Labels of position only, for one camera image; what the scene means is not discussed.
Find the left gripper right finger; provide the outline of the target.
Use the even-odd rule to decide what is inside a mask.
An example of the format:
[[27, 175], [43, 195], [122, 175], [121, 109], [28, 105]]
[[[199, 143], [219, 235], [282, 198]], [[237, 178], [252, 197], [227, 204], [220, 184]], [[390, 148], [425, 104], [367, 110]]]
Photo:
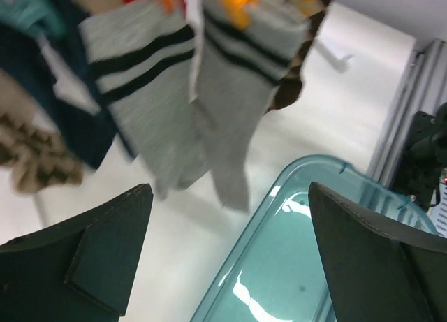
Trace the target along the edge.
[[338, 321], [445, 321], [446, 239], [313, 182], [309, 207]]

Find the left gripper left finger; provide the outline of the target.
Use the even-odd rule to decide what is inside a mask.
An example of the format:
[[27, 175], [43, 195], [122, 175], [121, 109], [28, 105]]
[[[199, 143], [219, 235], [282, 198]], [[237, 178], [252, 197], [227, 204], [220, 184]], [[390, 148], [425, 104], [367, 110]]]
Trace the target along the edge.
[[123, 317], [152, 203], [139, 184], [1, 245], [1, 316]]

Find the brown argyle sock front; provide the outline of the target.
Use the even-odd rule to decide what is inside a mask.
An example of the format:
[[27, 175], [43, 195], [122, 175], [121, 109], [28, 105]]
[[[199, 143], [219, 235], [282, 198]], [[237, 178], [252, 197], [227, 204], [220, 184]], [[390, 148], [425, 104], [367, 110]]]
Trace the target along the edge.
[[294, 6], [309, 21], [309, 29], [304, 43], [291, 60], [287, 75], [281, 80], [269, 111], [281, 110], [295, 103], [303, 87], [301, 69], [314, 44], [317, 33], [327, 15], [333, 0], [284, 0], [287, 6]]

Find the teal hanger clip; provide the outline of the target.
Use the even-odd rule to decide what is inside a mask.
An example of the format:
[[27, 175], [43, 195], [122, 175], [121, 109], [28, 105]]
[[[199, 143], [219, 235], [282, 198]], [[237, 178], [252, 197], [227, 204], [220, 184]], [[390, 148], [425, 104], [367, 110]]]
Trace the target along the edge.
[[1, 0], [1, 23], [32, 38], [61, 38], [66, 26], [50, 0]]

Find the teal plastic basin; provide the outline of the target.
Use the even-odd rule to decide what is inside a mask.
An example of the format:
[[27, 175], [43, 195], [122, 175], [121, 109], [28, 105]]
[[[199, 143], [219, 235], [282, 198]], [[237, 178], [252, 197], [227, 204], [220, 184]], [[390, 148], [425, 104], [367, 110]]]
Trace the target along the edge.
[[419, 206], [359, 173], [315, 154], [280, 173], [221, 266], [194, 321], [334, 321], [311, 220], [312, 182], [427, 233], [436, 228]]

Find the brown patterned hanging sock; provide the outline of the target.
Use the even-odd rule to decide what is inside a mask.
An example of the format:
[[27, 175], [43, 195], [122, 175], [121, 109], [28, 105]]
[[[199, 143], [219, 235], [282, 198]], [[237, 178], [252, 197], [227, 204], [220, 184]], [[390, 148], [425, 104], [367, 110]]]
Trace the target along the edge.
[[36, 104], [1, 72], [1, 166], [10, 169], [14, 190], [35, 194], [54, 185], [80, 185], [83, 164], [61, 136], [33, 124]]

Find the navy blue sock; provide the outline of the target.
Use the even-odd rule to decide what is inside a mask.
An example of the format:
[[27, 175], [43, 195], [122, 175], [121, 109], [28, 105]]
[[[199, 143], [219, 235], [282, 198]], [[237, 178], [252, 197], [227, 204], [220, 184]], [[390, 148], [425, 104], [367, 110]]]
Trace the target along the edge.
[[[87, 64], [87, 54], [78, 25], [87, 18], [71, 0], [54, 0], [66, 24], [67, 32], [60, 39], [50, 39], [50, 46], [62, 58], [97, 102], [99, 91]], [[72, 98], [56, 94], [57, 83], [38, 43], [24, 34], [1, 25], [1, 67], [11, 75], [56, 124], [68, 149], [90, 168], [102, 164], [113, 140], [118, 136], [110, 113], [102, 109], [84, 108]]]

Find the white drying rack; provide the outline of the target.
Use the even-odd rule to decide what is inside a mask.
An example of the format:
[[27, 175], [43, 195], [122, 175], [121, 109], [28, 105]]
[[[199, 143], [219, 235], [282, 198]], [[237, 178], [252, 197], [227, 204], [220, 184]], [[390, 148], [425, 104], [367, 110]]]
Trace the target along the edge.
[[333, 69], [338, 73], [348, 71], [354, 55], [343, 50], [331, 40], [318, 38], [314, 43], [315, 49], [324, 58]]

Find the grey striped sock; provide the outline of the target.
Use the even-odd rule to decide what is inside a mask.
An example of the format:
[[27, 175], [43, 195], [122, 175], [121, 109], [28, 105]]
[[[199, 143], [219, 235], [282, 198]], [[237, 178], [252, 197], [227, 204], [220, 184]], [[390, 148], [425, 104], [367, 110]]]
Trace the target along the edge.
[[202, 0], [203, 47], [196, 91], [210, 118], [200, 132], [216, 193], [225, 207], [249, 209], [247, 152], [309, 22], [285, 0], [245, 5], [250, 23], [238, 29], [220, 0]]
[[180, 8], [136, 0], [79, 26], [87, 61], [112, 115], [165, 198], [203, 171], [203, 148], [189, 101], [195, 33]]

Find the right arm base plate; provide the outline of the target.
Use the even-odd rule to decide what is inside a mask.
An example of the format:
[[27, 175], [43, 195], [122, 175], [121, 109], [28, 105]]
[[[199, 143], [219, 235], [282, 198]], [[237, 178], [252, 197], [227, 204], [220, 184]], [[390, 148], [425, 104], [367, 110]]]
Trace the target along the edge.
[[418, 111], [398, 161], [390, 189], [414, 196], [414, 203], [427, 212], [441, 202], [440, 178], [446, 169], [446, 104], [434, 115]]

